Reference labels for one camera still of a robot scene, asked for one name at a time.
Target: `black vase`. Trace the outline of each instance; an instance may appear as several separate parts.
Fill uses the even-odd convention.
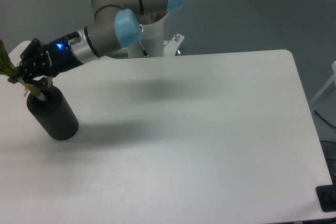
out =
[[[41,92],[48,101],[42,102],[30,93],[28,110],[52,138],[67,140],[74,136],[78,130],[78,120],[62,92],[54,86],[44,88]]]

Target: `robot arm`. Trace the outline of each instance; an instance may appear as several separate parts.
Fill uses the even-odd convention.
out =
[[[55,77],[84,63],[129,47],[141,40],[138,18],[180,9],[184,0],[91,0],[95,24],[56,39],[48,44],[34,39],[21,55],[17,82],[46,86]]]

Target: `concrete floor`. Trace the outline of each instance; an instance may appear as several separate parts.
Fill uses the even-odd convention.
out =
[[[49,42],[93,23],[90,0],[0,0],[0,6],[0,38],[9,52],[24,40]],[[166,20],[165,39],[175,33],[186,36],[185,55],[287,49],[310,100],[336,60],[336,0],[185,0]],[[335,101],[333,92],[316,104],[334,124]],[[336,141],[335,130],[314,121],[321,140]]]

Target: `screw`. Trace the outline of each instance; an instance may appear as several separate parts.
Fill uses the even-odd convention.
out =
[[[175,41],[179,41],[180,35],[179,34],[175,34]]]

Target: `blue led light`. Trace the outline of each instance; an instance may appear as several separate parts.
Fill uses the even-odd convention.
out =
[[[62,48],[63,48],[63,45],[62,45],[62,44],[56,44],[56,46],[58,46],[59,49],[62,49]]]

